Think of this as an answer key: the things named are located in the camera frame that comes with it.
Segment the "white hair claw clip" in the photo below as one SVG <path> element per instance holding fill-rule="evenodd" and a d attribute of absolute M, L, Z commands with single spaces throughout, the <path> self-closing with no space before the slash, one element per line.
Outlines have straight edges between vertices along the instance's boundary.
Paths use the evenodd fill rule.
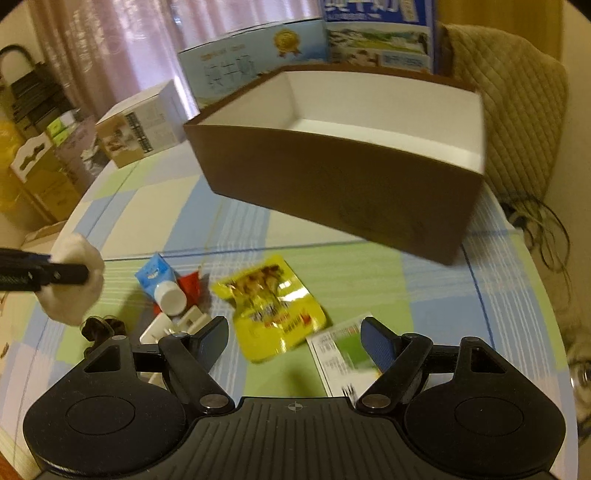
<path fill-rule="evenodd" d="M 193 335 L 211 322 L 211 316 L 202 312 L 197 306 L 191 306 L 181 317 L 171 319 L 159 313 L 139 336 L 141 344 L 157 344 L 159 340 L 176 333 Z"/>

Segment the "white cotton ball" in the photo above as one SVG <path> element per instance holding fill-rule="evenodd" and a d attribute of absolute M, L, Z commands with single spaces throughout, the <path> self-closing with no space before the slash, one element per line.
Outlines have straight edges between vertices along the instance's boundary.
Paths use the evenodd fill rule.
<path fill-rule="evenodd" d="M 36 293 L 40 306 L 52 320 L 79 326 L 101 295 L 105 263 L 79 233 L 58 240 L 49 261 L 50 283 Z"/>

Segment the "yellow foil snack packet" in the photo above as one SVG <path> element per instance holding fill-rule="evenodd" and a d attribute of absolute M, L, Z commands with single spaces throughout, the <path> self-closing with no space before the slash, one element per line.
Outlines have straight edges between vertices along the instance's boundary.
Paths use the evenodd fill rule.
<path fill-rule="evenodd" d="M 252 363 L 294 349 L 328 323 L 321 304 L 280 255 L 219 280 L 212 291 L 233 306 L 235 335 Z"/>

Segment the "blue sachet packet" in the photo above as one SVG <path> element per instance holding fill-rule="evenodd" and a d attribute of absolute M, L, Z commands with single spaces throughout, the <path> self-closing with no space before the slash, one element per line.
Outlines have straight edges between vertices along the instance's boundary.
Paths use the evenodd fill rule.
<path fill-rule="evenodd" d="M 159 254 L 155 253 L 152 257 L 135 273 L 141 289 L 152 299 L 155 300 L 155 289 L 162 282 L 176 282 L 176 274 L 172 267 Z"/>

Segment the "green white medicine box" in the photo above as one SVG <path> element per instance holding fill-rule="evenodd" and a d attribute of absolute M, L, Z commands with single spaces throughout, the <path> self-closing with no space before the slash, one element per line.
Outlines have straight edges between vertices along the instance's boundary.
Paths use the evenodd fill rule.
<path fill-rule="evenodd" d="M 362 314 L 307 338 L 325 393 L 344 396 L 353 405 L 382 374 L 361 341 L 362 322 L 368 316 Z"/>

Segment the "white small bottle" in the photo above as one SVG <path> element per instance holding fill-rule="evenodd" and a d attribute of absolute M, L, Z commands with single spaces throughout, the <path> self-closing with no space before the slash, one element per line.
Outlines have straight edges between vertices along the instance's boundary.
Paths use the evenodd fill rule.
<path fill-rule="evenodd" d="M 180 315 L 187 306 L 187 299 L 179 285 L 170 280 L 157 284 L 154 299 L 160 310 L 168 316 Z"/>

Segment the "red candy wrapper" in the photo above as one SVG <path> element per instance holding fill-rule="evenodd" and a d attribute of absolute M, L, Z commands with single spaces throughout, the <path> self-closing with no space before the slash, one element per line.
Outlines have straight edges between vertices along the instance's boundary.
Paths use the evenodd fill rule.
<path fill-rule="evenodd" d="M 177 284 L 186 296 L 187 306 L 197 306 L 201 297 L 202 290 L 200 272 L 194 271 L 187 275 L 178 277 Z"/>

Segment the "checked pastel tablecloth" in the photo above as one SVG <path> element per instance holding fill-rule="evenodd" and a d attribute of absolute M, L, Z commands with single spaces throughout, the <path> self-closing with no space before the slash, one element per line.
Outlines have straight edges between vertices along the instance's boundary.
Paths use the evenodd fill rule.
<path fill-rule="evenodd" d="M 218 196 L 183 143 L 122 169 L 107 166 L 58 238 L 80 233 L 100 250 L 104 287 L 87 316 L 113 316 L 129 334 L 152 321 L 152 304 L 134 275 L 160 253 L 180 275 L 199 271 L 200 308 L 211 316 L 230 319 L 233 310 L 206 295 L 209 285 L 280 255 L 332 324 L 372 314 L 397 333 L 422 333 L 436 344 L 481 337 L 562 410 L 567 436 L 552 471 L 577 479 L 574 400 L 546 290 L 522 235 L 486 185 L 472 218 L 457 260 L 446 267 Z M 82 359 L 88 342 L 79 327 L 49 319 L 32 293 L 8 294 L 1 306 L 1 454 L 30 479 L 39 470 L 23 438 L 25 413 Z M 325 394 L 307 344 L 252 364 L 231 329 L 213 375 L 235 400 Z"/>

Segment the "box of paper clutter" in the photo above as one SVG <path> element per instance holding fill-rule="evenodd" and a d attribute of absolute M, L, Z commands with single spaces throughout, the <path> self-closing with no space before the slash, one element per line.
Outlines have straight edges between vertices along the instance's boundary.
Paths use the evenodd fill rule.
<path fill-rule="evenodd" d="M 110 161 L 98 139 L 94 118 L 79 109 L 69 110 L 53 120 L 46 133 L 74 187 L 83 195 Z"/>

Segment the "black folding step ladder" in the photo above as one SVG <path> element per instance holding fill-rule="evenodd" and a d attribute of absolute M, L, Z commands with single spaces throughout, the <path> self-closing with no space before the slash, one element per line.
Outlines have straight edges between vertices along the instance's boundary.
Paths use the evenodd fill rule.
<path fill-rule="evenodd" d="M 1 49 L 1 60 L 18 52 L 28 63 L 30 71 L 10 85 L 1 77 L 1 105 L 21 135 L 35 137 L 45 131 L 49 124 L 73 108 L 63 87 L 43 62 L 35 62 L 30 52 L 22 45 L 10 44 Z"/>

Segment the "white printed product box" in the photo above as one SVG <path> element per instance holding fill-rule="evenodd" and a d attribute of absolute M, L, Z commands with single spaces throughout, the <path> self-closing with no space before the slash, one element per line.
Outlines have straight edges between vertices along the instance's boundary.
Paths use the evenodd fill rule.
<path fill-rule="evenodd" d="M 183 143 L 186 121 L 169 80 L 114 105 L 96 123 L 96 134 L 107 157 L 122 168 Z"/>

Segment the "pink window curtain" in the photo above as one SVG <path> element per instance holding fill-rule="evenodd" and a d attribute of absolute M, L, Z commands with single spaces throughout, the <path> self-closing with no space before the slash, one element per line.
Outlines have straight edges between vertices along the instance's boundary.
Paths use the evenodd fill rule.
<path fill-rule="evenodd" d="M 301 0 L 32 1 L 29 8 L 67 97 L 94 118 L 168 80 L 194 115 L 179 51 L 246 27 L 320 14 L 318 2 Z"/>

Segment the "light blue milk carton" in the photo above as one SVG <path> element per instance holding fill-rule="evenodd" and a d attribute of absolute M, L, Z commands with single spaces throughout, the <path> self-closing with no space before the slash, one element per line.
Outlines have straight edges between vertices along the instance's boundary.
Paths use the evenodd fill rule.
<path fill-rule="evenodd" d="M 182 50 L 178 59 L 202 109 L 277 68 L 328 62 L 325 22 L 309 18 L 239 30 Z"/>

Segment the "quilted beige chair cover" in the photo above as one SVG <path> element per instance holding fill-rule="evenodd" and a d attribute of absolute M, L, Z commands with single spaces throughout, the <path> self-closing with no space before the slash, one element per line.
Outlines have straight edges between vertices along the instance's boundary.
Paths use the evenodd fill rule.
<path fill-rule="evenodd" d="M 486 181 L 499 198 L 545 196 L 557 161 L 569 83 L 563 64 L 503 30 L 439 26 L 442 74 L 479 90 Z"/>

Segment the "dark blue milk carton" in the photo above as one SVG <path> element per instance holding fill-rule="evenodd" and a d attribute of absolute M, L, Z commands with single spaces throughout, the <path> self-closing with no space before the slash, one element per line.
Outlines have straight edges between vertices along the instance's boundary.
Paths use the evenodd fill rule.
<path fill-rule="evenodd" d="M 320 7 L 332 62 L 435 71 L 433 0 L 324 0 Z"/>

